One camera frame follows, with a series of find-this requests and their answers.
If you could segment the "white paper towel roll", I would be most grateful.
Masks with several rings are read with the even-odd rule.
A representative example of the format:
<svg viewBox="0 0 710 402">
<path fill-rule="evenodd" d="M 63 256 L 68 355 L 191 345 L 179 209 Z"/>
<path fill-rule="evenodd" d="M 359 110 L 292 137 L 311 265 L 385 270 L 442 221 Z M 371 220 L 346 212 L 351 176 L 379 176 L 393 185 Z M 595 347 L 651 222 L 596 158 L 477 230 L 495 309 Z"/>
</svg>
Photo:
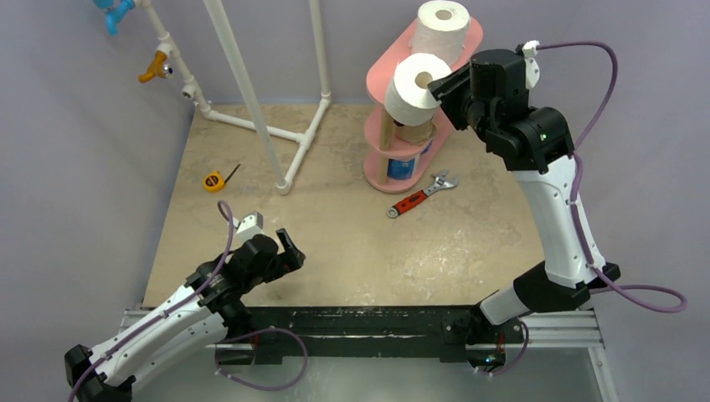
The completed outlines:
<svg viewBox="0 0 710 402">
<path fill-rule="evenodd" d="M 428 1 L 419 6 L 414 34 L 409 41 L 412 54 L 433 54 L 453 65 L 462 55 L 470 25 L 468 9 L 455 1 Z"/>
</svg>

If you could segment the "brown paper roll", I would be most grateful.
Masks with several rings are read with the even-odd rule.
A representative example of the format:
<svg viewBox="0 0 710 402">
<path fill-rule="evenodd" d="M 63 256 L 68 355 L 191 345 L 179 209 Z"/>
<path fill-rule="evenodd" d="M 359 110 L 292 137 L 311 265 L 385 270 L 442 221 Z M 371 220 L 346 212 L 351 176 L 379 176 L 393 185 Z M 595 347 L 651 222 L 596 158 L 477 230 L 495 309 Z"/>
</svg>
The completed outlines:
<svg viewBox="0 0 710 402">
<path fill-rule="evenodd" d="M 432 121 L 417 126 L 397 125 L 394 129 L 394 135 L 399 140 L 417 147 L 428 143 L 435 133 L 436 127 Z"/>
</svg>

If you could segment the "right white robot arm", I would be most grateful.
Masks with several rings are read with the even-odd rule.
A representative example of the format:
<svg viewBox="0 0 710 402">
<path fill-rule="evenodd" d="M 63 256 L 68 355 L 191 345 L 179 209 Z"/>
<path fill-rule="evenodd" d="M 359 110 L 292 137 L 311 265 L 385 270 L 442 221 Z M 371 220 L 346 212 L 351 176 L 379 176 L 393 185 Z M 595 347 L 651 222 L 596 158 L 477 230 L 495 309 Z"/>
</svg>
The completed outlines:
<svg viewBox="0 0 710 402">
<path fill-rule="evenodd" d="M 599 272 L 612 281 L 620 276 L 592 244 L 566 118 L 529 104 L 536 68 L 522 52 L 484 50 L 428 85 L 451 125 L 472 129 L 486 151 L 502 159 L 526 197 L 543 246 L 542 262 L 473 307 L 470 329 L 482 341 L 515 317 L 583 306 L 591 289 L 604 285 Z"/>
</svg>

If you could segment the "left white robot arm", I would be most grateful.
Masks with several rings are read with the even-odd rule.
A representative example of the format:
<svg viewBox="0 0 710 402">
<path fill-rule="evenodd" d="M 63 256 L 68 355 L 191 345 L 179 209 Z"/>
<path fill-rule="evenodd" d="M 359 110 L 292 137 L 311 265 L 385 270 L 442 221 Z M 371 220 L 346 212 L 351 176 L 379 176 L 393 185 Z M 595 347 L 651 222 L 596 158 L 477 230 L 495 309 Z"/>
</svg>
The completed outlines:
<svg viewBox="0 0 710 402">
<path fill-rule="evenodd" d="M 306 256 L 285 229 L 272 239 L 256 234 L 201 264 L 161 306 L 113 338 L 64 356 L 70 401 L 129 401 L 145 366 L 161 368 L 169 359 L 158 350 L 182 334 L 210 342 L 257 345 L 264 330 L 252 324 L 242 296 L 262 283 L 302 268 Z"/>
</svg>

